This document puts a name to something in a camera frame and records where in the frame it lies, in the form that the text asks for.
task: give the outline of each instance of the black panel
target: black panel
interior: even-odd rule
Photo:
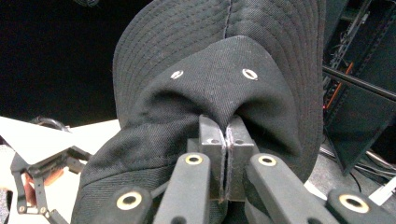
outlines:
[[[341,19],[348,0],[327,0],[326,1],[326,26],[324,29],[324,46],[328,46],[335,28]]]
[[[396,91],[396,24],[380,22],[377,27],[388,31],[376,34],[368,49],[361,45],[365,53],[356,76],[388,91]],[[372,32],[376,26],[371,28],[366,32]],[[327,131],[345,174],[372,146],[395,113],[396,104],[386,99],[356,88],[344,91],[328,119]]]

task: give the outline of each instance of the dark wall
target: dark wall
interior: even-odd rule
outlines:
[[[347,6],[348,0],[327,0],[326,1],[326,26],[324,30],[324,46],[328,46],[332,39],[341,15]]]
[[[0,1],[0,116],[72,126],[114,119],[114,49],[148,2]]]
[[[378,7],[378,13],[385,10]],[[371,20],[376,20],[375,9],[372,8]],[[396,9],[392,6],[389,15],[377,25],[371,22],[357,35],[353,48],[360,48],[364,52],[353,54],[362,58],[358,63],[359,69],[352,76],[372,83],[388,91],[396,92]],[[373,40],[366,40],[360,36],[374,33]],[[340,164],[345,174],[356,164],[367,149],[369,149],[388,125],[394,123],[396,104],[380,98],[367,91],[357,88],[345,88],[336,107],[331,111],[328,122],[328,136],[332,140]]]

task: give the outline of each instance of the black background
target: black background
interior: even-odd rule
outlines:
[[[115,119],[114,49],[148,2],[0,1],[0,116],[72,126]]]

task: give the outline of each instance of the metal rod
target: metal rod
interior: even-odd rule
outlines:
[[[376,85],[370,84],[370,83],[365,82],[365,81],[358,79],[356,77],[347,76],[344,73],[334,70],[328,66],[323,66],[323,72],[324,72],[324,75],[326,75],[327,77],[330,77],[330,78],[333,78],[339,82],[345,83],[348,86],[352,85],[352,86],[359,87],[361,89],[364,89],[365,91],[369,91],[375,95],[386,98],[386,99],[391,100],[392,102],[396,103],[396,93],[394,93],[392,91],[387,91],[385,89],[377,87]]]

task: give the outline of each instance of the orange component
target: orange component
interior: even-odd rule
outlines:
[[[350,71],[352,70],[352,67],[353,67],[353,63],[350,63],[349,67],[346,70],[346,75],[349,75]],[[340,85],[337,86],[337,89],[335,89],[335,92],[332,95],[332,99],[330,99],[329,103],[326,105],[326,108],[329,108],[329,106],[332,104],[332,101],[334,100],[334,98],[337,95],[337,93],[340,91],[342,85],[343,84],[340,83]]]

